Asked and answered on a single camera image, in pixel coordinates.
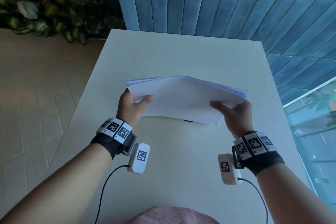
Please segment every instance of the paper sheet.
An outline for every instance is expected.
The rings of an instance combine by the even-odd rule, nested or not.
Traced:
[[[139,102],[146,95],[155,99],[143,116],[164,116],[217,125],[222,114],[209,106],[219,101],[232,108],[246,100],[247,91],[189,76],[128,80],[127,87]]]

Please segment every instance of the tabletop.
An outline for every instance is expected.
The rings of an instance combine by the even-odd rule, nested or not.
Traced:
[[[274,142],[286,164],[307,184],[261,42],[114,29],[47,176],[85,148],[107,118],[115,117],[128,79],[171,75],[249,90],[254,128]],[[137,142],[150,145],[145,172],[136,175],[121,169],[111,176],[103,195],[100,223],[120,220],[154,205],[191,208],[221,223],[265,221],[263,203],[250,184],[225,185],[221,180],[217,156],[230,153],[234,140],[223,119],[214,126],[143,117],[133,132]],[[108,174],[128,159],[116,156]],[[81,223],[94,222],[107,175]],[[250,171],[242,170],[241,175],[257,185]]]

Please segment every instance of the blue tiled wall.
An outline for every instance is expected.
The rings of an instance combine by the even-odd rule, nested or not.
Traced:
[[[127,29],[263,43],[283,104],[336,76],[335,0],[120,0]]]

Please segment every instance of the right hand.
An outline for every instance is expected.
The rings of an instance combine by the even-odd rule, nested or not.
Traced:
[[[216,101],[210,102],[210,106],[224,115],[227,128],[234,138],[242,137],[248,131],[254,131],[252,125],[252,105],[249,101],[246,100],[232,109]]]

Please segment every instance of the wire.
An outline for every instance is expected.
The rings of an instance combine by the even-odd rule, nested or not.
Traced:
[[[246,179],[243,179],[243,178],[238,178],[238,180],[248,182],[248,183],[251,184],[251,185],[257,190],[257,192],[259,193],[259,196],[261,197],[262,202],[264,203],[264,206],[265,206],[265,210],[266,210],[266,224],[267,224],[267,223],[268,223],[268,211],[267,211],[266,203],[265,203],[265,201],[264,201],[264,199],[263,199],[263,196],[261,195],[260,191],[259,191],[259,190],[257,189],[257,187],[254,186],[254,184],[253,184],[252,182],[250,182],[249,180],[246,180]]]
[[[101,204],[102,204],[102,198],[103,198],[103,192],[104,192],[105,185],[106,185],[107,181],[109,180],[110,176],[111,176],[115,171],[117,171],[119,168],[121,168],[121,167],[129,167],[129,165],[122,165],[122,166],[120,166],[120,167],[117,167],[115,170],[112,171],[112,173],[110,173],[110,175],[107,177],[107,179],[106,179],[106,181],[105,181],[105,183],[104,183],[104,186],[103,186],[103,189],[102,189],[102,191],[101,191],[101,195],[100,195],[100,201],[99,201],[99,208],[98,208],[97,218],[96,218],[96,221],[94,222],[94,224],[96,224],[96,223],[97,223],[97,220],[98,220],[98,216],[99,216],[99,212],[100,212],[100,206],[101,206]]]

